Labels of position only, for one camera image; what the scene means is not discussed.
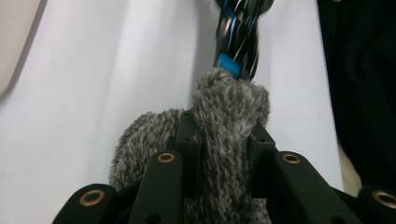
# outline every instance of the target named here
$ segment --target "mounting hole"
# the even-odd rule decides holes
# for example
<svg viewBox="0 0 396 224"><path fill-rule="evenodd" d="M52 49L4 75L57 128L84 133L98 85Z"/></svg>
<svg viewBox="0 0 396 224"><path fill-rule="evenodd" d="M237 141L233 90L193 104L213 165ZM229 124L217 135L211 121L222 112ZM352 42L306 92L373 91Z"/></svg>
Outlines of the mounting hole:
<svg viewBox="0 0 396 224"><path fill-rule="evenodd" d="M294 155L291 155L291 154L285 154L285 155L283 155L282 158L284 161L293 163L293 164L299 163L301 161L300 158L298 158Z"/></svg>
<svg viewBox="0 0 396 224"><path fill-rule="evenodd" d="M260 137L260 138L257 138L256 141L257 141L258 143L264 143L264 142L265 142L265 139Z"/></svg>
<svg viewBox="0 0 396 224"><path fill-rule="evenodd" d="M147 224L158 224L161 223L161 216L157 213L153 213L146 218Z"/></svg>
<svg viewBox="0 0 396 224"><path fill-rule="evenodd" d="M79 203L83 206L93 206L105 198L105 192L101 189L92 189L81 196Z"/></svg>
<svg viewBox="0 0 396 224"><path fill-rule="evenodd" d="M340 217L330 217L330 222L333 224L346 224L345 221Z"/></svg>
<svg viewBox="0 0 396 224"><path fill-rule="evenodd" d="M175 160L175 156L172 153L163 153L163 154L159 155L157 159L160 162L166 163L166 162L174 161Z"/></svg>
<svg viewBox="0 0 396 224"><path fill-rule="evenodd" d="M375 190L373 192L373 197L377 202L382 203L386 207L396 209L396 197L383 191L383 190Z"/></svg>

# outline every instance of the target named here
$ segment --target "gray fur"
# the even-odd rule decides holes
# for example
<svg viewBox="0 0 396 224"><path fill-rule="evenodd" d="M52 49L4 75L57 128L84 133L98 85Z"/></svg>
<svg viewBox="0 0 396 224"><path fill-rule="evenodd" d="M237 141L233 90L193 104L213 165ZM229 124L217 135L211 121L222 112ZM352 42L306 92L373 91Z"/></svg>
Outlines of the gray fur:
<svg viewBox="0 0 396 224"><path fill-rule="evenodd" d="M247 139L256 120L264 125L268 120L268 91L217 68L199 78L195 89L192 111L207 147L200 193L186 200L185 223L271 223L265 200L250 197L247 159ZM175 135L182 112L146 114L125 131L110 185L122 189L143 176L150 155L164 150L167 137Z"/></svg>

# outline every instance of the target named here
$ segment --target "white surface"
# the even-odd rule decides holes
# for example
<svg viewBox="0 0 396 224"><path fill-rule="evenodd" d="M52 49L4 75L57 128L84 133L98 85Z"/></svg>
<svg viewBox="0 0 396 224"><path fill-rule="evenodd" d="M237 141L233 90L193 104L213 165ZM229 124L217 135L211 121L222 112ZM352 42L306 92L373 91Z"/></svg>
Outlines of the white surface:
<svg viewBox="0 0 396 224"><path fill-rule="evenodd" d="M0 223L50 223L77 189L107 183L118 138L139 115L189 108L218 18L211 0L49 1L0 102ZM316 1L276 0L259 30L269 133L341 189Z"/></svg>
<svg viewBox="0 0 396 224"><path fill-rule="evenodd" d="M0 96L14 75L41 0L0 0Z"/></svg>

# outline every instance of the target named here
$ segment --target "black plastic mount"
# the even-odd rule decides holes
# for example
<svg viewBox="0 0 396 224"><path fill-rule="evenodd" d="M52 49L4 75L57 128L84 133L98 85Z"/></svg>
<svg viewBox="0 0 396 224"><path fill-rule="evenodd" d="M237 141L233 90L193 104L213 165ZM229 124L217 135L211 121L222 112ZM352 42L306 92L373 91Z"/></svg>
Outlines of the black plastic mount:
<svg viewBox="0 0 396 224"><path fill-rule="evenodd" d="M192 111L184 112L177 136L151 156L143 179L118 192L101 184L82 188L53 223L183 223L183 198L199 194L201 137ZM395 190L365 187L353 198L333 189L305 157L278 152L259 122L247 154L252 197L267 199L274 224L396 223Z"/></svg>

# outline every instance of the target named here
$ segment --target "blue connector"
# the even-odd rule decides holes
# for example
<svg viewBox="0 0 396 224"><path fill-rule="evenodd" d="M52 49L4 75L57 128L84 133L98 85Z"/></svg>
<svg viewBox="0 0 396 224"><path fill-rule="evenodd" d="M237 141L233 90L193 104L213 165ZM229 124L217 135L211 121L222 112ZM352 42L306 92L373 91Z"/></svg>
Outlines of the blue connector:
<svg viewBox="0 0 396 224"><path fill-rule="evenodd" d="M233 78L238 79L241 71L241 65L235 62L230 56L221 53L217 59L217 65L220 68L227 70Z"/></svg>

